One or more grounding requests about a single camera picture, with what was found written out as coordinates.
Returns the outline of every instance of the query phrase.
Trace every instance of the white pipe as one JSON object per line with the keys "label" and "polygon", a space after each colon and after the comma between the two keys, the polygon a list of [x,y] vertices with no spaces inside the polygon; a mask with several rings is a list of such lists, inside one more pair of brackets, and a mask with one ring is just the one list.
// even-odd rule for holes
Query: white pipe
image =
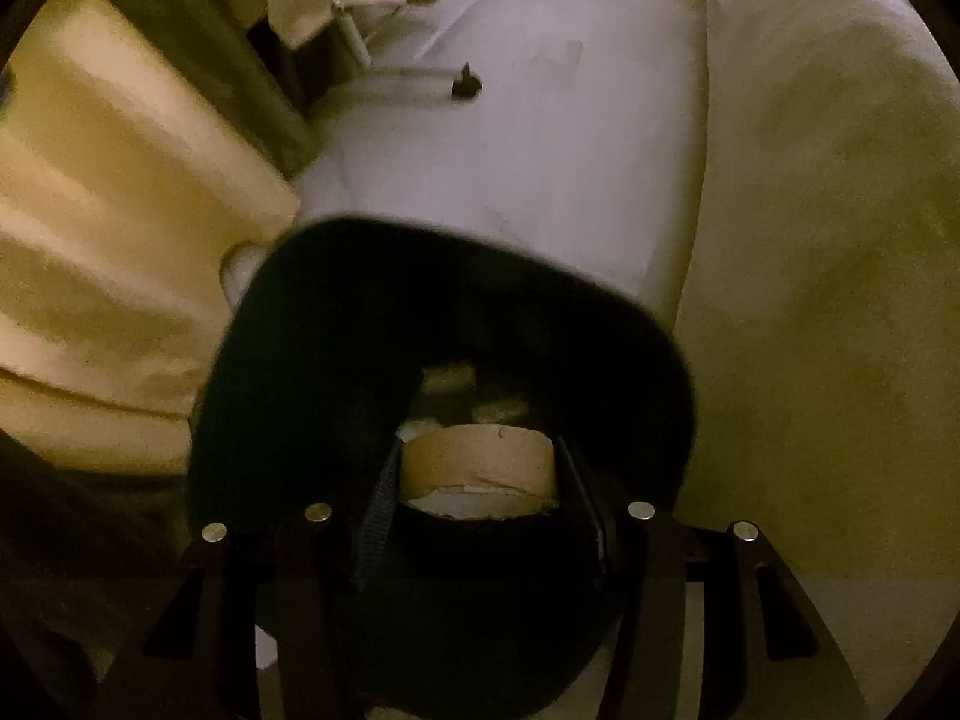
{"label": "white pipe", "polygon": [[416,62],[421,61],[426,55],[428,55],[430,50],[432,50],[435,45],[445,38],[446,33],[450,32],[456,23],[459,22],[459,20],[461,20],[465,15],[467,15],[467,12],[469,12],[469,10],[479,1],[481,0],[469,0],[466,5],[460,8],[460,10],[454,14],[452,19],[434,32],[430,36],[430,39],[421,46],[418,52],[414,54],[413,62],[416,64]]}
{"label": "white pipe", "polygon": [[337,25],[340,28],[340,34],[344,36],[344,41],[347,41],[347,47],[353,59],[356,60],[356,63],[364,70],[371,69],[373,60],[370,57],[370,52],[367,51],[367,44],[364,42],[363,35],[360,34],[360,30],[357,28],[356,21],[353,20],[353,17],[347,13],[346,10],[337,10],[336,19]]}

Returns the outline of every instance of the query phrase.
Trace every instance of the tape roll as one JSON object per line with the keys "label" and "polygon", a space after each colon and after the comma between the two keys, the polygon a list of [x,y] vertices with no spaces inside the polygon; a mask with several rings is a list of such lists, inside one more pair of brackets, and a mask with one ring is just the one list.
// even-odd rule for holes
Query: tape roll
{"label": "tape roll", "polygon": [[454,425],[405,443],[402,503],[453,519],[523,517],[558,506],[553,442],[509,425]]}

